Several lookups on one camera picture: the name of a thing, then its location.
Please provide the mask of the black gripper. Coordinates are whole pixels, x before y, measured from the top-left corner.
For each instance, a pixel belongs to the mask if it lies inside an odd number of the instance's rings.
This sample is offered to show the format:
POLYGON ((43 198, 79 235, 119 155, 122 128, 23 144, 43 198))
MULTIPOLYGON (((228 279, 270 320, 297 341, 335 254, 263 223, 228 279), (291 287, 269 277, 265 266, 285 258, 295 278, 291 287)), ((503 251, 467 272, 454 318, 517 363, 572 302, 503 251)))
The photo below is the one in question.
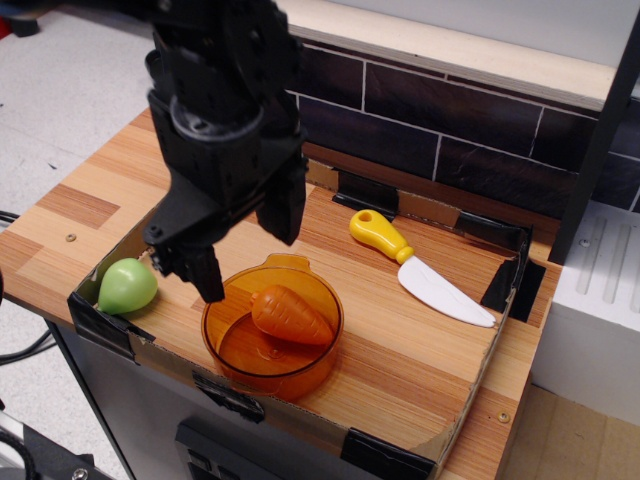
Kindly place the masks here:
POLYGON ((155 268, 192 284, 206 303, 225 298, 213 245, 250 214, 276 239, 297 239, 306 202, 305 132, 281 95, 284 121, 262 113, 229 131, 149 95, 170 187, 144 232, 155 268))

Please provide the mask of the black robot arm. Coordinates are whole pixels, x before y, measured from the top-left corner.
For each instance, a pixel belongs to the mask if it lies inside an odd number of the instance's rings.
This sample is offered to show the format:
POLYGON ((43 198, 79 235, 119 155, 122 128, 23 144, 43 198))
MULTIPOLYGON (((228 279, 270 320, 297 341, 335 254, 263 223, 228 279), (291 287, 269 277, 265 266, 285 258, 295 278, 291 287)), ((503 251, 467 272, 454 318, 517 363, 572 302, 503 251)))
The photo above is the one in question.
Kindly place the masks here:
POLYGON ((287 92, 301 44, 271 1, 163 1, 152 13, 148 101, 170 187, 144 232, 163 275, 224 297, 214 246, 250 214, 297 238, 307 160, 287 92))

